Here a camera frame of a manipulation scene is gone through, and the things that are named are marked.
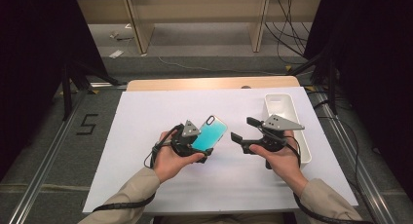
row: black strap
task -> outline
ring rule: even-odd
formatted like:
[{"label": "black strap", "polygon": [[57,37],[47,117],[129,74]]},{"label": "black strap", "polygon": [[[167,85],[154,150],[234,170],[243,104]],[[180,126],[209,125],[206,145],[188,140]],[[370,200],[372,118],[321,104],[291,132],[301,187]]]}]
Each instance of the black strap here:
[{"label": "black strap", "polygon": [[155,194],[156,193],[154,193],[150,198],[148,198],[148,199],[146,199],[142,202],[138,202],[138,203],[113,203],[113,204],[108,204],[108,205],[101,205],[101,206],[95,208],[93,212],[101,211],[101,210],[110,210],[110,209],[124,209],[124,208],[143,207],[145,205],[148,205],[149,203],[151,203],[154,200]]},{"label": "black strap", "polygon": [[335,219],[335,218],[330,218],[330,217],[326,217],[326,216],[321,216],[315,212],[310,211],[309,209],[307,209],[305,206],[303,206],[303,204],[301,204],[300,199],[298,198],[297,195],[295,195],[294,193],[294,199],[295,202],[298,204],[298,206],[300,207],[300,209],[305,212],[307,215],[309,215],[310,217],[324,222],[324,223],[330,223],[330,224],[372,224],[372,222],[369,221],[356,221],[356,220],[342,220],[342,219]]}]

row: sleeve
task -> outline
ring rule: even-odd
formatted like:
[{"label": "sleeve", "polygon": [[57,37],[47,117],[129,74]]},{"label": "sleeve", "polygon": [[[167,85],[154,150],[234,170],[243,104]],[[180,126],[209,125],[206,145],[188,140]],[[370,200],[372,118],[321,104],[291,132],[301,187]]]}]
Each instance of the sleeve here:
[{"label": "sleeve", "polygon": [[[104,204],[141,202],[151,197],[159,186],[155,171],[143,168]],[[143,210],[144,207],[96,211],[79,223],[136,223]]]},{"label": "sleeve", "polygon": [[[343,220],[361,220],[357,211],[321,179],[311,180],[304,188],[301,204],[317,214]],[[312,224],[321,223],[310,218]]]}]

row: blue phone case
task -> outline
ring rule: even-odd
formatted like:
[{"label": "blue phone case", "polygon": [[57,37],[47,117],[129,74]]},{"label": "blue phone case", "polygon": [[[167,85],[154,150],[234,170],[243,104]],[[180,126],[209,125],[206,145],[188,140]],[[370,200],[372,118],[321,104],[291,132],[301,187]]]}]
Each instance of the blue phone case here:
[{"label": "blue phone case", "polygon": [[212,148],[227,129],[227,126],[216,116],[209,116],[201,126],[201,134],[198,135],[192,147],[201,151]]}]

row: person's right hand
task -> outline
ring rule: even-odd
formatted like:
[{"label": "person's right hand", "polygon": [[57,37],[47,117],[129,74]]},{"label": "person's right hand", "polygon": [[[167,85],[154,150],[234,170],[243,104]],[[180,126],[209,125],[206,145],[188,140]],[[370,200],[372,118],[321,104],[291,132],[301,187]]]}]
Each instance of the person's right hand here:
[{"label": "person's right hand", "polygon": [[[293,137],[294,133],[293,131],[285,131],[284,135]],[[294,149],[297,149],[297,144],[293,138],[288,137],[287,142]],[[278,152],[270,152],[259,145],[252,144],[249,146],[249,150],[265,158],[270,163],[273,171],[288,184],[298,197],[301,196],[308,180],[298,167],[298,159],[291,149],[283,147]]]}]

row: person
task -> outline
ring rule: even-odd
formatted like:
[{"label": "person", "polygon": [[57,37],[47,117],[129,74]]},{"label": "person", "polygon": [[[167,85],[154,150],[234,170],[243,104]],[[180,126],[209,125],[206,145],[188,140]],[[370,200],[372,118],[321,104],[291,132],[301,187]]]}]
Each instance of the person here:
[{"label": "person", "polygon": [[[285,131],[288,144],[297,148],[293,131]],[[273,171],[285,181],[291,190],[298,196],[301,204],[307,209],[322,216],[343,219],[361,220],[357,211],[336,191],[325,184],[321,179],[309,181],[298,166],[298,159],[291,149],[284,147],[278,152],[269,152],[259,145],[250,145],[249,149],[265,158]],[[136,203],[150,198],[161,184],[174,178],[182,168],[197,162],[204,156],[196,153],[189,157],[180,157],[170,146],[164,146],[158,152],[153,169],[142,168],[128,180],[118,193],[109,198],[105,204]],[[96,211],[81,220],[85,223],[136,223],[144,210],[143,207],[112,209]],[[310,218],[310,223],[322,223]],[[282,216],[279,213],[253,213],[234,215],[188,215],[166,216],[161,219],[162,224],[190,224],[190,223],[260,223],[281,224]]]}]

